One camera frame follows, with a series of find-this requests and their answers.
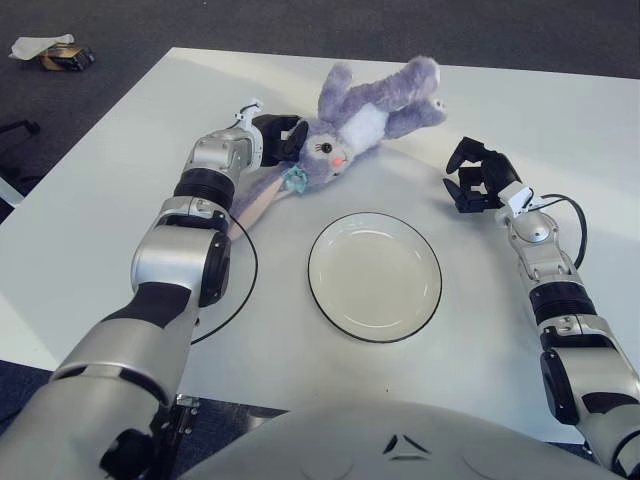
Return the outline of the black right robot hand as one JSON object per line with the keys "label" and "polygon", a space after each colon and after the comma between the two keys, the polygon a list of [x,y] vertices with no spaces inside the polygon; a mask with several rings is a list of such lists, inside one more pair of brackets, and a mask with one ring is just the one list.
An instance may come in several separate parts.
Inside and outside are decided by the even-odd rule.
{"label": "black right robot hand", "polygon": [[446,173],[458,174],[459,182],[444,178],[444,186],[459,213],[480,213],[503,206],[498,193],[521,179],[509,159],[488,150],[482,142],[463,137],[451,155]]}

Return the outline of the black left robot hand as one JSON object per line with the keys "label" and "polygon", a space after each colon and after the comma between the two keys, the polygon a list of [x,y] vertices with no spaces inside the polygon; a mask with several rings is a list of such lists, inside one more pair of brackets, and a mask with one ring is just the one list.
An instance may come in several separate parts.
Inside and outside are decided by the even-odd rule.
{"label": "black left robot hand", "polygon": [[297,115],[265,114],[255,117],[252,124],[262,135],[261,167],[273,167],[282,162],[297,163],[308,136],[309,124]]}

